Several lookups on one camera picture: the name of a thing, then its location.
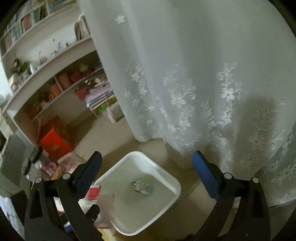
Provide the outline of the pink hanging basket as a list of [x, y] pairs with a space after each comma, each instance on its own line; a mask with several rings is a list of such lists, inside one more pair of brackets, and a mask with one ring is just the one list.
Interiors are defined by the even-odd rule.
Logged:
[[75, 94], [80, 101], [84, 101], [86, 98], [86, 95], [88, 94], [88, 90], [89, 90], [88, 87], [77, 88], [75, 89]]

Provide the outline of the pile of papers and box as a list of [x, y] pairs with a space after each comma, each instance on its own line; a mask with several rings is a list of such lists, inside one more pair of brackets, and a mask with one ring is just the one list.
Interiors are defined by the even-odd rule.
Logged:
[[117, 123], [123, 117], [121, 107], [108, 81], [98, 83], [89, 89], [85, 102], [96, 118], [102, 114], [111, 123]]

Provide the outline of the pink flower pot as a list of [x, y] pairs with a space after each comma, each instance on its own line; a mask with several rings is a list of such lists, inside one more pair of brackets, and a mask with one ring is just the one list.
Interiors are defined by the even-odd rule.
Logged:
[[58, 81], [63, 90], [68, 89], [72, 85], [72, 81], [66, 72], [58, 76]]
[[50, 86], [49, 90], [55, 98], [58, 97], [62, 93], [62, 91], [60, 90], [57, 83], [52, 84]]

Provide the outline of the red gift box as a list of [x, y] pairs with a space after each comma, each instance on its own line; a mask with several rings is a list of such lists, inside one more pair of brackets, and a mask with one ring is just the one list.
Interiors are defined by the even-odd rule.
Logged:
[[41, 128], [38, 145], [42, 147], [53, 161], [74, 150], [72, 132], [57, 115]]

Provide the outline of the white bookshelf unit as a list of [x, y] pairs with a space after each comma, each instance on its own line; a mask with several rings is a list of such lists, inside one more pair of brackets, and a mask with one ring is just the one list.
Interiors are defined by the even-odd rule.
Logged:
[[[104, 71], [92, 37], [76, 40], [77, 1], [27, 1], [1, 34], [1, 62], [13, 93], [3, 107], [16, 128], [34, 145], [43, 125], [55, 116], [69, 128], [91, 115], [75, 89]], [[63, 90], [58, 76], [67, 73], [72, 85]], [[62, 93], [49, 88], [57, 83]]]

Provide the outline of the clear jar with nuts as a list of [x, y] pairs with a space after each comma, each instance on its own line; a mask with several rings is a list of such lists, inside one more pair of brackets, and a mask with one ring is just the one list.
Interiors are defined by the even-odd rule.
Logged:
[[31, 182], [34, 182], [36, 178], [41, 176], [39, 170], [28, 158], [24, 159], [21, 171], [27, 180]]

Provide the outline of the white floral lace curtain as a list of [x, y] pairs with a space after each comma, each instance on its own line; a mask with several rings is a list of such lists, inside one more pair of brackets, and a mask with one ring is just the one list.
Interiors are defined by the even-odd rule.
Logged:
[[295, 200], [295, 36], [271, 1], [79, 1], [136, 140]]

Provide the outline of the grey striped sofa cover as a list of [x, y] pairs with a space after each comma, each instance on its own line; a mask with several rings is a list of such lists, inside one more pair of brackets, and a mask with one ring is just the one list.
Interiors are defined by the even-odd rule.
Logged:
[[20, 186], [25, 143], [18, 135], [10, 136], [1, 155], [1, 174], [16, 186]]

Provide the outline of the purple label snack jar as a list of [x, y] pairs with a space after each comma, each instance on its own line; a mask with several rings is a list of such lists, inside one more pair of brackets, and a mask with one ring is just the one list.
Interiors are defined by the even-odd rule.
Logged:
[[45, 180], [59, 179], [66, 170], [63, 164], [53, 161], [42, 147], [34, 148], [29, 160]]

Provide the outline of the white plastic trash bin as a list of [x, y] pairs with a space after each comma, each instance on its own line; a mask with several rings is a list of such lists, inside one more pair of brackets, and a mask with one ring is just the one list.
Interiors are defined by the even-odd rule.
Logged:
[[[153, 186], [151, 195], [132, 188], [133, 180], [142, 180]], [[161, 217], [179, 198], [179, 181], [142, 152], [125, 155], [99, 177], [100, 194], [115, 196], [111, 223], [126, 236], [134, 236]]]

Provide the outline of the upright books on shelf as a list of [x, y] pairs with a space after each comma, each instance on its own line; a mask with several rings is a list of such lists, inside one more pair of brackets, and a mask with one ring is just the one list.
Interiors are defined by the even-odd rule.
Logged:
[[77, 41], [81, 41], [91, 36], [86, 18], [83, 14], [80, 14], [77, 22], [74, 25], [75, 36]]

